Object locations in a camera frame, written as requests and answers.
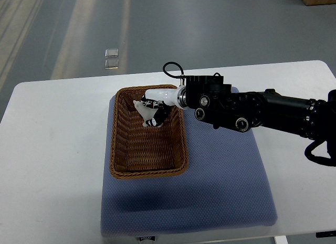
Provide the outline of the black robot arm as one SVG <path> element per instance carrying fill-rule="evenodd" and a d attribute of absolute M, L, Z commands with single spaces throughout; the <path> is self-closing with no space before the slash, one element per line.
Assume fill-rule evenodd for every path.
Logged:
<path fill-rule="evenodd" d="M 230 84 L 212 76 L 180 76 L 186 83 L 180 98 L 194 110 L 197 120 L 245 133 L 266 128 L 312 140 L 305 157 L 317 164 L 335 166 L 335 90 L 327 101 L 282 96 L 275 89 L 233 93 Z"/>

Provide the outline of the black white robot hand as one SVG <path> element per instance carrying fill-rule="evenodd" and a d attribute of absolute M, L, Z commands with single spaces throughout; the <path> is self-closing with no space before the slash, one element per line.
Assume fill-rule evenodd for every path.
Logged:
<path fill-rule="evenodd" d="M 170 115 L 173 107 L 186 109 L 184 103 L 185 87 L 180 86 L 176 89 L 149 89 L 141 98 L 141 103 L 145 107 L 145 111 L 154 113 L 149 118 L 144 118 L 144 127 L 161 127 L 164 121 Z"/>

